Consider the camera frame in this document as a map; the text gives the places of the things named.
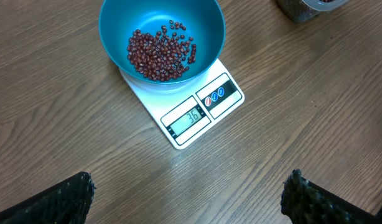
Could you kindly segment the red beans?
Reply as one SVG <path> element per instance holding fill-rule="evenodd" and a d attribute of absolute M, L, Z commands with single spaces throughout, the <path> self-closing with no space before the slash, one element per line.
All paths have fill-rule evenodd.
<path fill-rule="evenodd" d="M 180 78 L 196 61 L 193 37 L 177 34 L 186 27 L 175 22 L 162 26 L 156 34 L 143 34 L 139 29 L 129 39 L 128 59 L 136 71 L 153 82 L 169 82 Z"/>

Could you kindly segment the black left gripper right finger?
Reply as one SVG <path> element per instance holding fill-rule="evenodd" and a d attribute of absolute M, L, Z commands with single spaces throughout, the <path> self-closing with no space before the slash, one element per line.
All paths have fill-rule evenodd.
<path fill-rule="evenodd" d="M 281 213 L 295 224 L 375 224 L 381 219 L 303 178 L 293 170 L 284 182 Z"/>

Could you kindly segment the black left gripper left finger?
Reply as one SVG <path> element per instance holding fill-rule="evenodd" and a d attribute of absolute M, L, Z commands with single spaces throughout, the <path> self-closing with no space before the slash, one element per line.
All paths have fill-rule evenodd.
<path fill-rule="evenodd" d="M 79 172 L 0 212 L 0 224 L 86 222 L 95 194 L 91 175 Z"/>

